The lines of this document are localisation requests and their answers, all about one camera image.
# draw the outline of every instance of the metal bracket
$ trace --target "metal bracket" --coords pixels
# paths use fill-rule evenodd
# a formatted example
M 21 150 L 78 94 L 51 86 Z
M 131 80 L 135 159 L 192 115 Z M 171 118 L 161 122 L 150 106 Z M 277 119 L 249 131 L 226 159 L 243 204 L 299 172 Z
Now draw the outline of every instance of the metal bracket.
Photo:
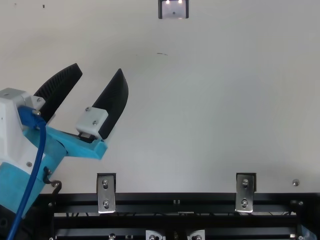
M 98 175 L 96 178 L 99 214 L 111 214 L 116 211 L 115 176 Z
M 235 211 L 252 213 L 254 208 L 255 176 L 238 174 L 236 176 Z
M 161 233 L 157 231 L 146 230 L 145 240 L 166 240 L 166 236 L 163 236 Z
M 187 236 L 188 240 L 206 240 L 206 232 L 205 230 L 197 230 L 190 233 L 189 236 Z

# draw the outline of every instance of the white wall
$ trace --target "white wall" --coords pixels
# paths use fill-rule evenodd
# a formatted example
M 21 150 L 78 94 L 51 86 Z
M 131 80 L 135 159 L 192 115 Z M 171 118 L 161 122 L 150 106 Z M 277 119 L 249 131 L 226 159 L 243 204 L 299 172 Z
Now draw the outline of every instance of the white wall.
M 122 68 L 129 98 L 109 149 L 64 159 L 63 193 L 95 192 L 97 172 L 117 173 L 118 192 L 235 192 L 240 172 L 257 173 L 258 192 L 319 192 L 319 11 L 190 0 L 189 19 L 159 20 L 157 0 L 1 0 L 0 89 L 33 94 L 78 63 L 51 123 L 76 133 Z

